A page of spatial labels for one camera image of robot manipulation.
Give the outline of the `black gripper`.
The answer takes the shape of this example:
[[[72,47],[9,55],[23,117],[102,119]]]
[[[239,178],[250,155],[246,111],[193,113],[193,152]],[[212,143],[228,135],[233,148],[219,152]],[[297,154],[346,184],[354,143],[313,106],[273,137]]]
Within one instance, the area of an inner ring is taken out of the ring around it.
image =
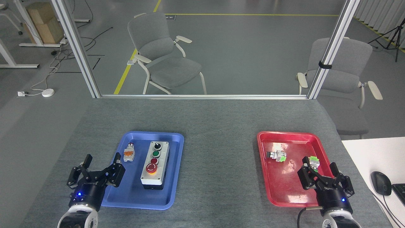
[[[70,195],[69,207],[74,205],[85,205],[95,209],[97,212],[100,210],[105,189],[107,185],[119,187],[120,182],[126,169],[121,164],[121,155],[116,153],[113,159],[113,163],[100,171],[94,171],[93,184],[81,184],[79,183],[80,174],[86,181],[90,181],[90,175],[87,171],[90,163],[92,162],[92,156],[87,154],[84,162],[79,166],[73,167],[69,174],[66,185],[70,188],[75,188],[74,192]]]
[[[315,188],[314,185],[318,181],[327,185],[327,179],[318,173],[320,162],[317,157],[305,156],[302,162],[303,165],[298,170],[297,174],[303,189],[308,190],[309,188]],[[353,214],[353,209],[346,196],[346,194],[348,194],[349,197],[355,194],[350,177],[343,175],[338,170],[335,162],[332,162],[329,167],[334,175],[332,187],[323,185],[316,187],[318,205],[322,207],[320,210],[321,216],[324,216],[328,211],[340,209]]]

